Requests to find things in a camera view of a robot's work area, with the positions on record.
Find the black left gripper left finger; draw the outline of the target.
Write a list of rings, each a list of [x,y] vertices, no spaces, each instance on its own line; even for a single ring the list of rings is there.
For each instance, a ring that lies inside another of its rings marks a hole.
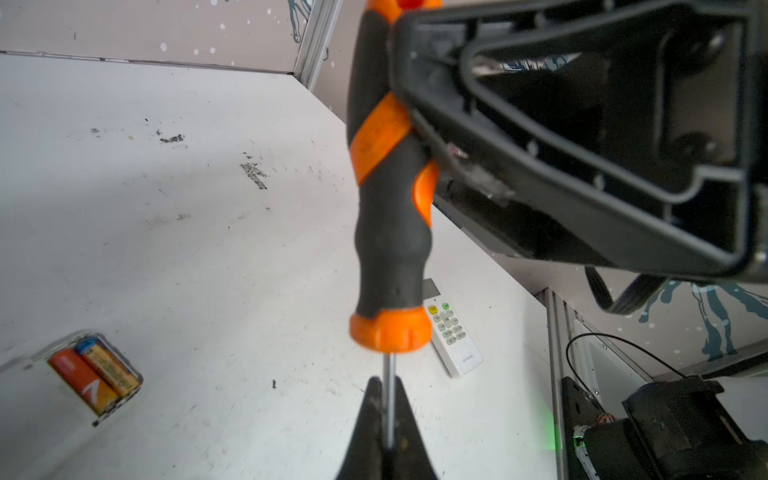
[[[368,380],[338,480],[380,480],[383,466],[382,382],[379,377]]]

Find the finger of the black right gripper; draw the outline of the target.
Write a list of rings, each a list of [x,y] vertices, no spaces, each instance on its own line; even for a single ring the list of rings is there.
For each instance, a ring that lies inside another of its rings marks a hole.
[[[766,280],[765,2],[440,8],[389,54],[419,129],[583,243],[572,261]]]

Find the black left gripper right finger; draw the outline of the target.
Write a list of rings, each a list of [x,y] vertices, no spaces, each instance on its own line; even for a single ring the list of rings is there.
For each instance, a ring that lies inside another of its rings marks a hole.
[[[392,478],[437,480],[425,443],[400,377],[395,383],[395,446],[392,451]]]

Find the orange black screwdriver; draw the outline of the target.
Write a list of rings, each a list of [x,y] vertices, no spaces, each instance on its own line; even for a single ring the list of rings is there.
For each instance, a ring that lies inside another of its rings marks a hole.
[[[350,335],[384,356],[382,446],[396,444],[395,357],[421,349],[432,326],[422,280],[432,245],[431,208],[439,169],[389,80],[388,36],[412,11],[438,1],[368,1],[351,67],[347,142],[359,193],[355,247],[360,293]]]

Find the white remote control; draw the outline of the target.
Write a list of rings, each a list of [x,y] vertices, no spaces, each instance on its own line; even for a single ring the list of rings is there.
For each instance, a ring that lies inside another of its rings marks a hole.
[[[62,349],[73,349],[96,337],[141,382],[108,413],[98,416],[48,364]],[[34,352],[29,345],[13,348],[1,365],[1,477],[46,479],[74,458],[104,424],[140,393],[144,378],[103,333],[81,330]]]

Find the white air conditioner remote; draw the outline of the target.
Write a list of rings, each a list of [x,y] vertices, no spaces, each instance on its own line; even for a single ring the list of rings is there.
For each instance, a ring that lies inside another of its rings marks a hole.
[[[422,282],[423,303],[432,322],[432,345],[451,378],[467,375],[483,362],[483,356],[457,315],[453,303],[441,294],[430,278]]]

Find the red AA battery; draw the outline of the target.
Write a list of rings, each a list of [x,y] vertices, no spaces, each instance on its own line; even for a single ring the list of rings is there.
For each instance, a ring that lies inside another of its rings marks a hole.
[[[101,416],[110,412],[119,402],[116,391],[73,349],[62,349],[48,359],[48,364]]]

